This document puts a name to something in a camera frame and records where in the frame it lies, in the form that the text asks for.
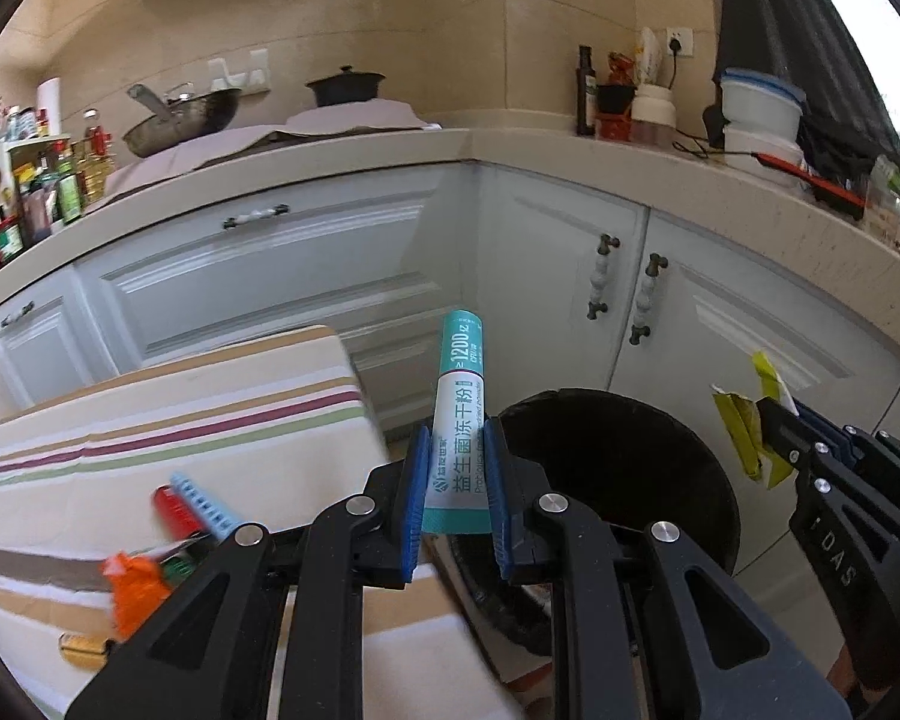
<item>black trash bag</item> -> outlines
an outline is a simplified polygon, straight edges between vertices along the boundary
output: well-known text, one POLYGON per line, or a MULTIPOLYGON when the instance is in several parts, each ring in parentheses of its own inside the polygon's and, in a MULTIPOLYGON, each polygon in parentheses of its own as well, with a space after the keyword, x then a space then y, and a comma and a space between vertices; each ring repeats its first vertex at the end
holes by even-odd
MULTIPOLYGON (((727 572, 740 547, 730 480, 697 435, 645 403, 595 389, 543 392, 500 415, 514 455, 543 466, 554 490, 607 522, 643 530, 677 524, 727 572)), ((514 644, 551 654, 550 618, 500 579, 489 535, 449 536, 477 609, 514 644)))

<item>cabinet handle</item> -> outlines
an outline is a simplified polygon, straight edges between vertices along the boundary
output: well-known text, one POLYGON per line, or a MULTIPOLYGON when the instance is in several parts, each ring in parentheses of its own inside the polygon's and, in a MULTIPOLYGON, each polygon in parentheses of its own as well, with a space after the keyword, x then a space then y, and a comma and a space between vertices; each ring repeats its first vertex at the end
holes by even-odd
POLYGON ((650 309, 653 308, 653 293, 656 290, 660 269, 667 269, 669 266, 670 261, 666 257, 661 257, 659 254, 650 255, 650 263, 643 271, 634 301, 636 307, 634 308, 634 325, 631 327, 632 346, 640 346, 641 338, 650 336, 650 325, 647 324, 647 319, 650 309))
POLYGON ((20 309, 16 314, 11 314, 8 317, 4 317, 4 320, 0 323, 0 327, 10 327, 11 324, 15 324, 19 322, 23 317, 26 317, 33 309, 36 308, 36 304, 31 300, 26 306, 20 309))
POLYGON ((250 211, 248 214, 242 214, 238 217, 225 218, 223 220, 223 229, 232 230, 234 227, 240 227, 243 224, 250 224, 252 221, 260 221, 265 218, 282 217, 284 214, 290 213, 290 206, 281 203, 274 205, 272 208, 264 208, 261 211, 250 211))
POLYGON ((604 303, 604 290, 607 288, 607 270, 610 268, 610 252, 620 248, 620 239, 612 235, 600 236, 600 245, 597 247, 597 259, 593 264, 593 275, 590 276, 590 300, 587 303, 586 318, 591 322, 597 319, 597 314, 607 312, 607 303, 604 303))

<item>tan stripe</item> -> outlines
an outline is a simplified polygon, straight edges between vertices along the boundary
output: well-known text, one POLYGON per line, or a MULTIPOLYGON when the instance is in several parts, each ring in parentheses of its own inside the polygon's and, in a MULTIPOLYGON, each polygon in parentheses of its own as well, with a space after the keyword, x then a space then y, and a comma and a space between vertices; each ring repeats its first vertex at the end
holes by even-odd
POLYGON ((15 415, 1 419, 0 425, 10 422, 12 419, 21 418, 21 416, 32 415, 33 413, 42 412, 42 410, 45 409, 55 408, 55 406, 69 403, 72 400, 77 400, 78 398, 87 395, 96 395, 100 392, 106 392, 108 389, 116 389, 118 386, 138 384, 139 382, 149 381, 160 376, 168 376, 171 373, 196 370, 197 368, 206 367, 207 365, 216 365, 217 362, 239 360, 242 357, 248 357, 252 354, 269 352, 274 349, 283 348, 284 346, 295 346, 298 343, 306 343, 306 341, 317 341, 319 338, 332 338, 335 335, 336 333, 331 328, 324 327, 323 325, 315 325, 314 327, 307 327, 303 330, 283 333, 279 336, 261 338, 260 341, 252 341, 252 343, 243 343, 238 344, 237 346, 225 346, 216 351, 206 352, 205 354, 187 357, 183 360, 176 360, 174 362, 165 362, 164 365, 156 365, 156 367, 141 368, 141 370, 125 373, 122 376, 117 376, 115 379, 110 379, 109 381, 101 382, 100 384, 84 386, 83 389, 78 389, 70 394, 48 400, 46 403, 32 406, 20 413, 15 413, 15 415))
MULTIPOLYGON (((291 398, 310 395, 314 392, 322 392, 324 389, 333 389, 335 386, 359 386, 357 380, 352 376, 338 376, 336 379, 327 379, 316 384, 307 384, 306 386, 298 386, 296 389, 285 389, 282 392, 275 392, 270 395, 261 395, 260 397, 242 400, 239 403, 227 403, 214 409, 204 409, 200 412, 185 413, 180 416, 172 416, 167 419, 159 419, 156 422, 148 422, 142 425, 130 425, 130 427, 121 428, 120 430, 111 430, 108 433, 94 434, 94 440, 112 440, 123 439, 127 436, 134 436, 140 433, 147 433, 155 430, 163 430, 165 428, 175 427, 185 422, 196 422, 200 419, 213 418, 214 416, 222 416, 227 413, 237 412, 238 410, 254 409, 260 406, 266 406, 276 403, 280 400, 290 400, 291 398)), ((85 442, 87 436, 78 436, 73 439, 63 440, 63 442, 48 443, 48 445, 31 447, 29 449, 21 449, 17 452, 11 452, 7 455, 0 456, 0 462, 6 460, 16 460, 17 458, 29 455, 40 455, 48 452, 55 452, 60 449, 66 449, 70 446, 80 445, 85 442)))
MULTIPOLYGON (((109 614, 100 608, 34 598, 5 589, 0 589, 0 608, 69 634, 116 638, 109 614)), ((283 646, 286 646, 290 632, 293 604, 288 605, 287 611, 280 626, 280 644, 283 646)), ((364 593, 364 636, 456 613, 450 596, 436 576, 419 579, 401 591, 367 589, 364 593)))

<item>electrical outlet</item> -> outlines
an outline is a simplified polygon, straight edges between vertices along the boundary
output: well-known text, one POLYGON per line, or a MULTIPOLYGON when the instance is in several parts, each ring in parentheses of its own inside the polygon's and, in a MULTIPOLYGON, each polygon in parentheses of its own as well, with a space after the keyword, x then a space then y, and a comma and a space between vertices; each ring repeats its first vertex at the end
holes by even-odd
POLYGON ((668 26, 664 52, 670 53, 670 41, 673 38, 677 38, 680 42, 680 51, 677 56, 693 56, 693 29, 688 26, 668 26))

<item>frying pan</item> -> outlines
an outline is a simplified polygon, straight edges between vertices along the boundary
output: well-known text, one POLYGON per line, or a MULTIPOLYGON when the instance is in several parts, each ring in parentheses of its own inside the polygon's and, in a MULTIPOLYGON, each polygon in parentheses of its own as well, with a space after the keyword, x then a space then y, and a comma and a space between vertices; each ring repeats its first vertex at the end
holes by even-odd
POLYGON ((168 104, 137 83, 127 89, 127 95, 154 113, 124 136, 124 143, 138 157, 153 156, 179 143, 220 132, 233 121, 240 105, 239 89, 221 89, 168 104))

